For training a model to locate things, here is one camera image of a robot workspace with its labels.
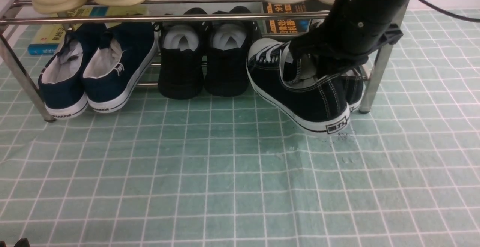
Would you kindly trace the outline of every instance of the grid-patterned mat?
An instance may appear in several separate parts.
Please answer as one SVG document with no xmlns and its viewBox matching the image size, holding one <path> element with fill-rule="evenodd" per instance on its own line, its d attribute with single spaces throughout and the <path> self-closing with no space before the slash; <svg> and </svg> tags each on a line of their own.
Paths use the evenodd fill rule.
<svg viewBox="0 0 480 247">
<path fill-rule="evenodd" d="M 34 79 L 48 61 L 26 53 L 36 29 L 15 46 Z M 2 66 L 0 240 L 478 246 L 479 25 L 419 11 L 403 29 L 372 113 L 323 140 L 252 90 L 189 101 L 136 90 L 121 112 L 46 124 Z"/>
</svg>

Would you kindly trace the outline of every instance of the book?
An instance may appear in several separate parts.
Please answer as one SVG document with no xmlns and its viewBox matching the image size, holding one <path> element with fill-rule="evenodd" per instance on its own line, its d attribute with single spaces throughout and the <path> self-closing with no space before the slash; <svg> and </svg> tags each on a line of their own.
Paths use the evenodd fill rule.
<svg viewBox="0 0 480 247">
<path fill-rule="evenodd" d="M 148 10 L 145 6 L 126 6 L 126 7 L 82 7 L 68 12 L 68 16 L 112 16 L 112 15 L 147 15 Z M 107 27 L 113 27 L 118 23 L 108 23 Z M 48 55 L 55 54 L 60 42 L 65 36 L 65 29 L 62 25 L 42 25 L 37 31 L 35 37 L 27 48 L 30 55 Z"/>
<path fill-rule="evenodd" d="M 325 6 L 316 0 L 303 1 L 294 4 L 273 4 L 263 3 L 264 13 L 305 13 L 319 12 L 325 10 Z M 265 33 L 267 34 L 285 34 L 285 33 L 306 33 L 309 20 L 291 20 L 278 19 L 267 20 L 265 22 Z"/>
</svg>

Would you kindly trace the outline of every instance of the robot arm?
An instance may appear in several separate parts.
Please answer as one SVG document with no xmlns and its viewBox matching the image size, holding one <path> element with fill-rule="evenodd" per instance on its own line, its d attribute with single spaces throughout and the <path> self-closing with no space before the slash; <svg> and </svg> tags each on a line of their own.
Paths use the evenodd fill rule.
<svg viewBox="0 0 480 247">
<path fill-rule="evenodd" d="M 364 64 L 383 45 L 396 43 L 402 32 L 391 24 L 408 0 L 336 0 L 322 25 L 292 40 L 295 58 L 314 54 L 319 76 L 338 74 Z"/>
</svg>

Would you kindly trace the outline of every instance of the canvas sneaker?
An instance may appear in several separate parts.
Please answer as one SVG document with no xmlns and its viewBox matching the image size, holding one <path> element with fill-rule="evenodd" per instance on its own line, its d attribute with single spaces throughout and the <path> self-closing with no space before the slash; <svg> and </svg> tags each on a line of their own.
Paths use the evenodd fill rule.
<svg viewBox="0 0 480 247">
<path fill-rule="evenodd" d="M 260 39 L 252 45 L 247 73 L 254 90 L 309 134 L 343 130 L 350 121 L 350 109 L 340 79 L 318 78 L 315 58 L 305 54 L 294 60 L 289 44 Z"/>
<path fill-rule="evenodd" d="M 54 118 L 74 118 L 87 108 L 81 76 L 105 30 L 104 24 L 85 23 L 67 32 L 63 44 L 41 71 L 38 88 Z"/>
<path fill-rule="evenodd" d="M 185 15 L 206 15 L 201 8 Z M 202 58 L 206 52 L 211 22 L 166 22 L 160 25 L 161 68 L 158 91 L 167 98 L 190 99 L 204 87 Z"/>
<path fill-rule="evenodd" d="M 319 27 L 324 22 L 324 19 L 312 19 L 309 22 L 307 31 L 313 30 Z M 343 84 L 343 91 L 345 92 L 345 98 L 350 106 L 350 111 L 354 111 L 360 106 L 363 96 L 363 76 L 361 67 L 357 66 L 354 69 L 343 73 L 340 76 Z"/>
<path fill-rule="evenodd" d="M 251 13 L 237 6 L 229 13 Z M 244 93 L 249 85 L 246 58 L 250 46 L 262 37 L 256 21 L 215 22 L 207 50 L 205 89 L 212 95 L 233 97 Z"/>
<path fill-rule="evenodd" d="M 149 22 L 124 22 L 106 30 L 82 75 L 89 105 L 97 112 L 122 108 L 158 53 Z"/>
</svg>

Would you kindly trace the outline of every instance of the shoe rack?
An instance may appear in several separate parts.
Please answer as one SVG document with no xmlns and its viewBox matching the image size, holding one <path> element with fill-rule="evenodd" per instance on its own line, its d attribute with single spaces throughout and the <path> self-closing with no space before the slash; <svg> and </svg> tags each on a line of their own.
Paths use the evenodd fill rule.
<svg viewBox="0 0 480 247">
<path fill-rule="evenodd" d="M 255 3 L 263 0 L 146 0 L 144 4 L 163 4 L 163 3 Z M 38 93 L 38 88 L 32 81 L 31 77 L 25 70 L 18 56 L 15 54 L 8 39 L 3 35 L 5 29 L 9 25 L 44 25 L 44 24 L 62 24 L 65 28 L 71 28 L 76 23 L 115 23 L 125 21 L 148 21 L 148 22 L 164 22 L 164 21 L 215 21 L 215 20 L 272 20 L 272 19 L 313 19 L 326 18 L 328 11 L 315 13 L 253 13 L 247 15 L 237 14 L 221 14 L 221 15 L 155 15 L 155 16 L 108 16 L 108 17 L 68 17 L 65 13 L 59 13 L 58 18 L 17 18 L 19 11 L 26 6 L 31 6 L 31 0 L 10 0 L 12 3 L 6 8 L 4 13 L 0 13 L 0 56 L 22 86 L 24 91 L 30 97 L 38 112 L 47 122 L 53 122 L 55 119 L 46 111 L 44 102 Z M 97 5 L 94 0 L 88 0 L 88 6 Z M 398 25 L 403 21 L 407 7 L 405 6 L 397 15 L 394 23 Z M 287 41 L 296 37 L 298 34 L 265 34 L 264 37 L 270 37 L 280 41 Z M 393 46 L 386 45 L 380 49 L 375 60 L 374 67 L 370 71 L 363 68 L 364 80 L 367 83 L 365 94 L 360 105 L 360 112 L 369 113 L 377 94 L 377 90 L 382 80 L 385 67 L 389 61 Z M 159 67 L 159 63 L 153 63 L 152 67 Z M 139 83 L 138 87 L 156 87 L 156 82 Z"/>
</svg>

